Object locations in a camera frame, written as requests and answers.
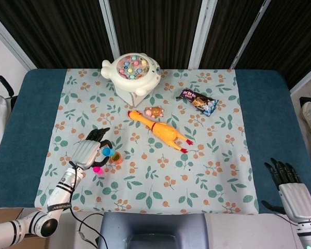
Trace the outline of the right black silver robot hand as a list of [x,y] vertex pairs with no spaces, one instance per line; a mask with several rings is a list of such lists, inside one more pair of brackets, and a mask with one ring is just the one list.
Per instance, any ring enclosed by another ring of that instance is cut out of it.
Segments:
[[273,179],[282,206],[271,205],[265,200],[261,203],[272,212],[287,215],[292,222],[311,222],[311,195],[295,168],[274,158],[264,165]]

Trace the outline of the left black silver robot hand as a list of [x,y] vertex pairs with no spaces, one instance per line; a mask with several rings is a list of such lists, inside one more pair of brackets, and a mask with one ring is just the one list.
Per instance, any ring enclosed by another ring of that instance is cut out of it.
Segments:
[[86,139],[81,141],[75,150],[69,164],[74,168],[88,170],[89,168],[104,166],[110,159],[110,156],[105,156],[102,161],[95,161],[97,153],[101,148],[112,149],[112,143],[109,140],[103,140],[104,135],[110,130],[108,128],[93,129],[87,135]]

